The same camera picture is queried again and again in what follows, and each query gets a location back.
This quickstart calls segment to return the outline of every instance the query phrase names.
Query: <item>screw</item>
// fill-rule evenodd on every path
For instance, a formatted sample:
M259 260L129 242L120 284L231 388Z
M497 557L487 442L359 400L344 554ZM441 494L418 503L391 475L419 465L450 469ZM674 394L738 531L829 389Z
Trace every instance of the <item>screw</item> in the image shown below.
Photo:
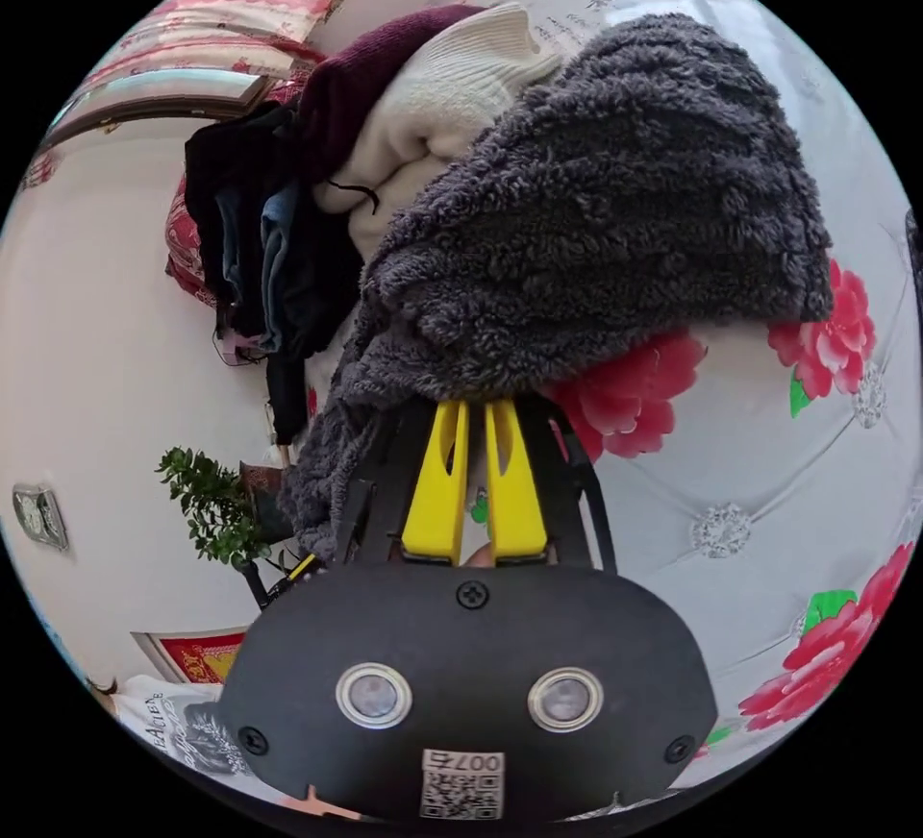
M490 592L482 581L463 581L455 593L455 598L467 610L477 610L487 603Z
M689 753L695 745L695 739L691 735L681 735L674 739L663 753L663 759L667 764L679 764L689 757Z
M266 737L252 726L245 726L237 734L240 744L251 754L266 754L269 751L269 743Z

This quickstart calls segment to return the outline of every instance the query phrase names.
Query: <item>pink floral curtain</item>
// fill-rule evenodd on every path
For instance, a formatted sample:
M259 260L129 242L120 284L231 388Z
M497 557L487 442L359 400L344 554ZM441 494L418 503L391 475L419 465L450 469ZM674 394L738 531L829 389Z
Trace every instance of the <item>pink floral curtain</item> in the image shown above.
M76 94L156 69L224 69L297 79L321 59L306 41L331 2L166 0L115 45Z

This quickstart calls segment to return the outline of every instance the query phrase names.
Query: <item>pile of clothes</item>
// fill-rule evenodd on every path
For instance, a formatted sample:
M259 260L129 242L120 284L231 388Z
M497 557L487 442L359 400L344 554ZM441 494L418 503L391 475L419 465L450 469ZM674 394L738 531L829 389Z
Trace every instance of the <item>pile of clothes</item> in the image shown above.
M306 361L341 348L390 217L559 66L521 5L428 9L321 63L291 101L188 141L218 334L265 357L278 445L308 423Z
M779 92L682 14L567 65L517 3L432 9L187 145L220 324L267 356L278 503L330 558L355 466L413 396L548 391L652 336L831 312L816 183Z
M364 144L391 162L362 162ZM686 15L606 29L447 168L424 153L370 115L357 160L332 178L382 188L404 163L280 493L305 552L333 555L355 467L384 414L414 396L548 391L674 330L831 314L831 240L779 92ZM335 191L315 191L330 212L364 206Z

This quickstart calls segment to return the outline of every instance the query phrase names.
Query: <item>white t-shirt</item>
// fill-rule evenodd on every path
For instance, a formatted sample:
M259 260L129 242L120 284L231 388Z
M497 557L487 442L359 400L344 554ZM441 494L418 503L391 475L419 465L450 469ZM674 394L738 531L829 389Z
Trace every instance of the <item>white t-shirt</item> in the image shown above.
M251 797L292 805L253 774L218 722L214 703L220 694L220 684L173 684L138 675L120 684L112 701L119 723L193 771Z

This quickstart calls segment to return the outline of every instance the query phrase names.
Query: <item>green potted plant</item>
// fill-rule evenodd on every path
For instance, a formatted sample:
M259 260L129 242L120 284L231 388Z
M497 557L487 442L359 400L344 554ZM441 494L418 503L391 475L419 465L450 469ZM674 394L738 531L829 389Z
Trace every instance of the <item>green potted plant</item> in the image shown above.
M265 559L284 573L285 567L269 556L274 543L291 536L290 527L272 509L271 496L258 498L240 472L190 448L167 451L155 472L162 474L162 484L169 485L170 499L179 501L198 558L216 559L237 569L258 604L263 601L265 589L254 560ZM267 514L272 520L261 520Z

